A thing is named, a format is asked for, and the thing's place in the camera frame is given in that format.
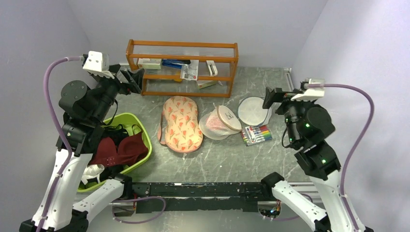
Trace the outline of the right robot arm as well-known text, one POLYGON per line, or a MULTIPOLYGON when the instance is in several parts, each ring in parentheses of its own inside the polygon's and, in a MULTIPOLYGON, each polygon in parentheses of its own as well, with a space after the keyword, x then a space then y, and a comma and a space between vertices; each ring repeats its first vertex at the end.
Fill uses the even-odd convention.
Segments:
POLYGON ((263 108, 278 103, 283 115, 284 136, 295 150, 297 163, 314 184, 323 207, 318 207, 274 172, 261 181, 261 195, 276 198, 292 209, 314 232, 368 232, 359 219, 345 188, 346 165, 341 165, 326 138, 335 131, 328 111, 316 103, 324 96, 324 84, 303 84, 301 89, 284 91, 267 88, 263 108))

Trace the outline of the floral pink laundry bag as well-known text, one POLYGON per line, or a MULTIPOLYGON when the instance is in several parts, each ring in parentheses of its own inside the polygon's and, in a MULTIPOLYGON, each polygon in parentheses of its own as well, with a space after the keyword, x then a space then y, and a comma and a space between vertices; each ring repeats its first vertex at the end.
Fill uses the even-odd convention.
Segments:
POLYGON ((158 128, 157 138, 174 152, 190 153, 202 144, 203 133, 199 129, 198 107, 194 100, 184 96, 172 96, 165 101, 160 120, 166 120, 158 128))

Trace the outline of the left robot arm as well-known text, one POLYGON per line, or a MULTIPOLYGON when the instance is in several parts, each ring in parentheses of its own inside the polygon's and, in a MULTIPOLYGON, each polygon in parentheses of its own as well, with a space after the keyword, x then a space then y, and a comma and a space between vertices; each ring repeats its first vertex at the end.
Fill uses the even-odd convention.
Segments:
POLYGON ((74 201, 83 171, 107 129, 103 120, 109 108, 118 94, 137 93, 145 73, 144 69, 122 71, 127 81, 121 82, 118 71, 118 65, 110 66, 108 76, 98 77, 94 89, 82 81, 71 81, 62 89, 59 105, 64 110, 64 125, 57 127, 53 173, 37 212, 21 223, 21 232, 85 232, 109 203, 134 196, 132 178, 115 174, 83 201, 74 201))

